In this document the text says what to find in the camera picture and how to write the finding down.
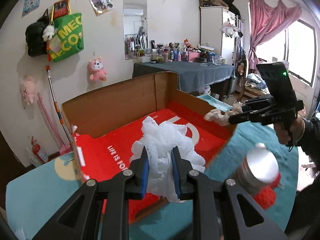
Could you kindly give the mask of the right hand holding gripper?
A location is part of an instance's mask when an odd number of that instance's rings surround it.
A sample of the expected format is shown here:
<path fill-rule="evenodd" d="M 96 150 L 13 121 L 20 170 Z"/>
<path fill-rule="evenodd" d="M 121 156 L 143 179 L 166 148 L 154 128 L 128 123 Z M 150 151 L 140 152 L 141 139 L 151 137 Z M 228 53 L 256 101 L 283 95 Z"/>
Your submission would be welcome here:
<path fill-rule="evenodd" d="M 290 141 L 294 144 L 303 136 L 305 122 L 300 115 L 297 115 L 297 119 L 291 124 L 289 129 L 285 128 L 283 123 L 274 124 L 273 127 L 279 143 L 282 145 L 288 145 Z"/>

